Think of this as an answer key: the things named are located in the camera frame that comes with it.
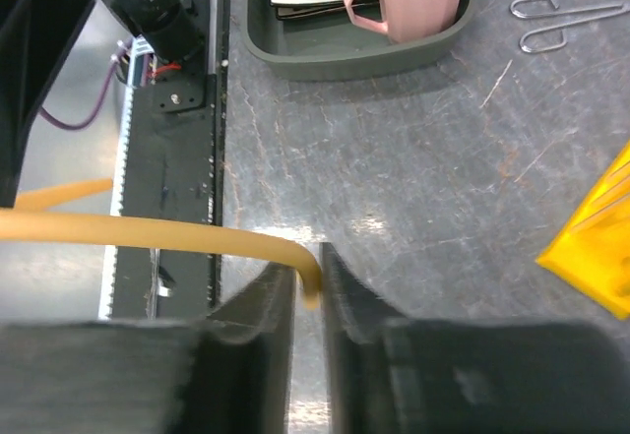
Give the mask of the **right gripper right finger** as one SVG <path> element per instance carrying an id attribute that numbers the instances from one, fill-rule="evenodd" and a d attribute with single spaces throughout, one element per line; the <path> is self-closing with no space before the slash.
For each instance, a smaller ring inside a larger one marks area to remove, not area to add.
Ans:
<path id="1" fill-rule="evenodd" d="M 415 320 L 385 302 L 320 246 L 322 315 L 334 433 L 441 433 L 412 350 Z"/>

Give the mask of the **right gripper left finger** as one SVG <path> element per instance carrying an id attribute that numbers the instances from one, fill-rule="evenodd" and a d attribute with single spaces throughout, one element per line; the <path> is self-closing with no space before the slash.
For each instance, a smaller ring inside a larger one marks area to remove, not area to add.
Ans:
<path id="1" fill-rule="evenodd" d="M 295 272 L 275 263 L 199 326 L 168 433 L 285 433 Z"/>

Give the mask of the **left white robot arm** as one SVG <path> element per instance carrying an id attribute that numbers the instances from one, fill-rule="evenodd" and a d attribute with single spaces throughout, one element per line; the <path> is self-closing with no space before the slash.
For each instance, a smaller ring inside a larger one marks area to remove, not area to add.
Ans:
<path id="1" fill-rule="evenodd" d="M 208 0 L 102 0 L 154 51 L 159 67 L 190 74 L 208 53 L 201 28 Z M 1 204 L 14 207 L 32 123 L 95 0 L 1 0 Z"/>

